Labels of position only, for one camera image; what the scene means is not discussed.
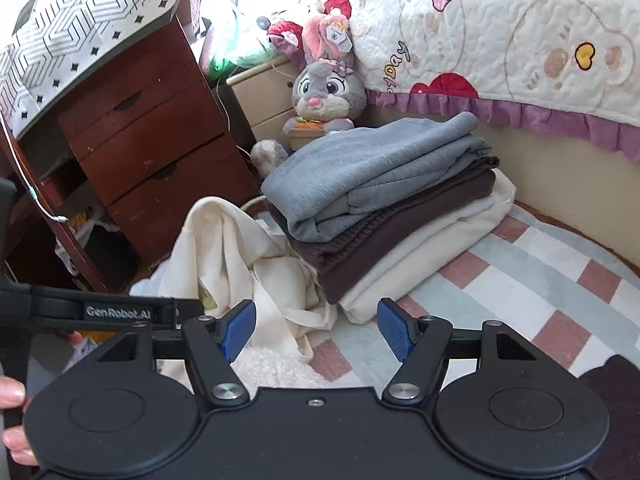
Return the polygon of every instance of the gray plush rabbit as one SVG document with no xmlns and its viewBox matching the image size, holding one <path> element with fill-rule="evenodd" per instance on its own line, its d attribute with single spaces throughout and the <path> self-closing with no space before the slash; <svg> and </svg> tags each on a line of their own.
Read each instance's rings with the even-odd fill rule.
<svg viewBox="0 0 640 480">
<path fill-rule="evenodd" d="M 306 131 L 309 137 L 320 137 L 350 130 L 352 119 L 364 110 L 367 95 L 353 71 L 354 56 L 348 27 L 348 18 L 343 14 L 320 14 L 311 17 L 302 31 L 299 25 L 291 22 L 278 23 L 268 31 L 272 43 L 292 60 L 292 44 L 287 41 L 294 38 L 297 54 L 303 53 L 303 59 L 308 63 L 293 83 L 291 104 L 298 117 L 285 122 L 283 139 L 288 140 L 295 132 Z M 264 177 L 291 151 L 291 145 L 261 140 L 252 149 L 251 159 Z"/>
</svg>

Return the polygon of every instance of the purple ruffle trim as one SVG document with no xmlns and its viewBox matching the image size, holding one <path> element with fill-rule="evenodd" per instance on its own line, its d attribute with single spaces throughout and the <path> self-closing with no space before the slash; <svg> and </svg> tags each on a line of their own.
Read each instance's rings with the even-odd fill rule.
<svg viewBox="0 0 640 480">
<path fill-rule="evenodd" d="M 468 111 L 487 124 L 508 124 L 540 134 L 590 140 L 605 150 L 622 151 L 631 160 L 640 162 L 640 128 L 588 114 L 442 94 L 389 94 L 367 90 L 367 96 L 370 104 L 393 106 L 402 112 L 452 116 Z"/>
</svg>

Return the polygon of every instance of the dark brown fabric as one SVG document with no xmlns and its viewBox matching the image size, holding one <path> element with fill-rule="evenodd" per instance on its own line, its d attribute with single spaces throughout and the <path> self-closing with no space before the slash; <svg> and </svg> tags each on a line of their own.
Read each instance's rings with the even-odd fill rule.
<svg viewBox="0 0 640 480">
<path fill-rule="evenodd" d="M 599 480 L 640 478 L 640 370 L 619 355 L 580 377 L 609 409 L 609 436 L 590 468 Z"/>
<path fill-rule="evenodd" d="M 368 215 L 329 242 L 308 243 L 289 237 L 291 245 L 318 272 L 321 274 L 328 272 L 345 261 L 359 245 L 363 244 L 370 236 L 373 236 L 376 230 L 381 228 L 393 216 L 418 204 L 429 202 L 438 195 L 453 190 L 459 184 L 477 177 L 483 171 L 497 168 L 498 164 L 499 160 L 494 156 L 483 157 L 445 182 Z M 268 205 L 268 209 L 275 221 L 287 232 L 285 229 L 287 221 L 280 211 L 271 204 Z"/>
<path fill-rule="evenodd" d="M 348 256 L 342 258 L 340 263 L 329 270 L 320 271 L 318 269 L 318 282 L 322 286 L 327 300 L 331 303 L 337 303 L 391 249 L 423 225 L 455 211 L 473 200 L 490 195 L 494 181 L 495 173 L 485 169 L 474 178 L 465 180 L 434 196 L 429 196 L 428 200 L 414 200 L 414 204 L 408 207 L 397 207 L 398 204 L 391 206 L 391 208 L 398 210 L 392 215 L 388 214 L 387 209 L 390 208 L 387 208 L 368 217 L 370 222 L 376 224 L 376 228 L 372 230 L 366 226 L 360 228 L 357 231 L 357 236 L 360 237 L 359 242 L 350 248 Z M 270 212 L 289 237 L 296 252 L 305 261 L 312 260 L 313 258 L 308 258 L 307 254 L 307 246 L 311 244 L 292 240 L 282 214 L 273 205 L 270 206 Z M 385 220 L 378 222 L 378 215 L 384 216 Z"/>
</svg>

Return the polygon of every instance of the metal bolt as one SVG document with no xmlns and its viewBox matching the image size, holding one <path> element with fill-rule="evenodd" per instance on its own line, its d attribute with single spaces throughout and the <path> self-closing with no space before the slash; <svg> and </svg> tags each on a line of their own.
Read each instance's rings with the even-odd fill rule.
<svg viewBox="0 0 640 480">
<path fill-rule="evenodd" d="M 220 400 L 234 400 L 244 394 L 244 388 L 236 383 L 222 383 L 213 387 L 213 396 Z"/>
<path fill-rule="evenodd" d="M 420 394 L 420 388 L 411 383 L 396 383 L 389 386 L 389 395 L 394 399 L 411 400 Z"/>
</svg>

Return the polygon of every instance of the beige nightstand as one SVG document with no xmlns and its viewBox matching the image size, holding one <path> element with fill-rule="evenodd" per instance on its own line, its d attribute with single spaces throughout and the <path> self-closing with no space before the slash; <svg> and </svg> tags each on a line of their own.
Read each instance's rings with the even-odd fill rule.
<svg viewBox="0 0 640 480">
<path fill-rule="evenodd" d="M 249 121 L 255 140 L 275 139 L 284 146 L 289 145 L 282 127 L 287 119 L 296 115 L 291 107 L 291 88 L 299 74 L 300 70 L 286 56 L 278 56 L 272 63 L 255 66 L 226 80 Z"/>
</svg>

